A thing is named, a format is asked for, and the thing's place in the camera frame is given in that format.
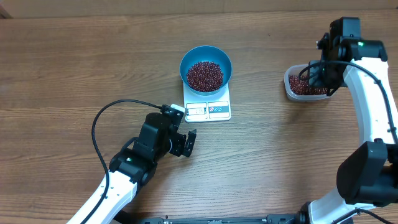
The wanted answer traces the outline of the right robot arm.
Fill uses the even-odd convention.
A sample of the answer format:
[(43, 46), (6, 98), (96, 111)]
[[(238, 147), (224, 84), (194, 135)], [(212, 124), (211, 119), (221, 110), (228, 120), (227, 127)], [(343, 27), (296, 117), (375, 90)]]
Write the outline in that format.
[(338, 168), (336, 187), (306, 203), (296, 223), (350, 223), (376, 207), (397, 203), (397, 107), (389, 86), (388, 57), (380, 40), (361, 37), (357, 17), (341, 17), (317, 42), (320, 60), (298, 74), (327, 96), (345, 86), (353, 98), (360, 146)]

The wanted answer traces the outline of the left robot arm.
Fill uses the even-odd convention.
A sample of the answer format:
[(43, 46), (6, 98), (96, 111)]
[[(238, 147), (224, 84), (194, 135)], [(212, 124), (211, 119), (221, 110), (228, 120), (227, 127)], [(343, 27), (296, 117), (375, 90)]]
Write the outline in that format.
[(185, 109), (172, 105), (150, 113), (139, 136), (129, 140), (111, 159), (108, 175), (69, 223), (110, 223), (153, 178), (158, 161), (167, 153), (190, 157), (197, 131), (179, 134)]

